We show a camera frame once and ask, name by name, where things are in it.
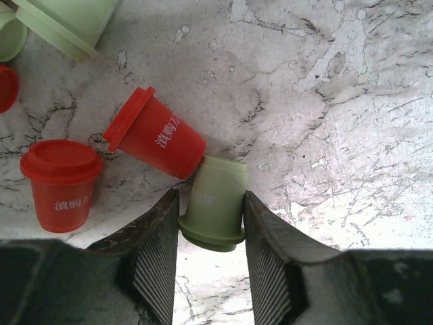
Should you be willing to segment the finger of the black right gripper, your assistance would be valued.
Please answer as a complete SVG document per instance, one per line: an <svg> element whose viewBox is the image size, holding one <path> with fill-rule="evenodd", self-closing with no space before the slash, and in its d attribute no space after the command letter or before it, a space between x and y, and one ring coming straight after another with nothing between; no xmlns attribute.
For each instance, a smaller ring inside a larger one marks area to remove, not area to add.
<svg viewBox="0 0 433 325"><path fill-rule="evenodd" d="M339 251L244 201L256 324L431 324L432 251Z"/></svg>

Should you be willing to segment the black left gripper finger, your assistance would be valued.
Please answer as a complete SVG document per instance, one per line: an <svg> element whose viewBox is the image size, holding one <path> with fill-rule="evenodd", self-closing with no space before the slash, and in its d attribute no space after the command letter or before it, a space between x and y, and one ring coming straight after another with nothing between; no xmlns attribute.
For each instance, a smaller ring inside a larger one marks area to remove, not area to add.
<svg viewBox="0 0 433 325"><path fill-rule="evenodd" d="M179 193L117 232L76 248L1 241L2 324L171 324Z"/></svg>

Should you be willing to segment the green gripped capsule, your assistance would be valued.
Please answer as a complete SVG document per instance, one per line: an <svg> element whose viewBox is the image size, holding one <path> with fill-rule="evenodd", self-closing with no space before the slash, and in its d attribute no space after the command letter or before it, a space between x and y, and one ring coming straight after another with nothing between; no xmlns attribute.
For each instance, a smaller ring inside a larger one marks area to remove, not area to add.
<svg viewBox="0 0 433 325"><path fill-rule="evenodd" d="M178 218L183 237L210 251L227 253L245 239L242 227L247 164L203 156L185 214Z"/></svg>

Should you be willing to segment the red upright capsule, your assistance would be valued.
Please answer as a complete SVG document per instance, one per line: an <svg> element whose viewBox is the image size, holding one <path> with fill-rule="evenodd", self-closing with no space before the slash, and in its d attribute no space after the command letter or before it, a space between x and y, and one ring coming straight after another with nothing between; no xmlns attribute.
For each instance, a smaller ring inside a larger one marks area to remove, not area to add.
<svg viewBox="0 0 433 325"><path fill-rule="evenodd" d="M67 139L33 144L21 158L20 170L30 180L40 226L53 233L83 226L102 169L101 157L87 145Z"/></svg>

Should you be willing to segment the red tilted capsule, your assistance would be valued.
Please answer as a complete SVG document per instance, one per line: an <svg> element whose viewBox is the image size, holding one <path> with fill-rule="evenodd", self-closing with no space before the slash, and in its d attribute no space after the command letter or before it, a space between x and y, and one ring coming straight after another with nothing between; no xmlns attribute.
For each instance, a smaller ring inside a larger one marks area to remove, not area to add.
<svg viewBox="0 0 433 325"><path fill-rule="evenodd" d="M154 93L153 87L136 88L103 138L109 151L120 149L172 177L185 179L200 163L206 141Z"/></svg>

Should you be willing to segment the large green capsule top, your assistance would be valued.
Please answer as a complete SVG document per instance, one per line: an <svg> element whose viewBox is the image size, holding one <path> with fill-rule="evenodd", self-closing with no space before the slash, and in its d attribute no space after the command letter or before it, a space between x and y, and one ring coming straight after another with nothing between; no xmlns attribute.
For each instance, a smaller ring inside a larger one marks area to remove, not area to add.
<svg viewBox="0 0 433 325"><path fill-rule="evenodd" d="M31 31L77 62L96 58L95 46L118 6L117 0L15 0L16 17Z"/></svg>

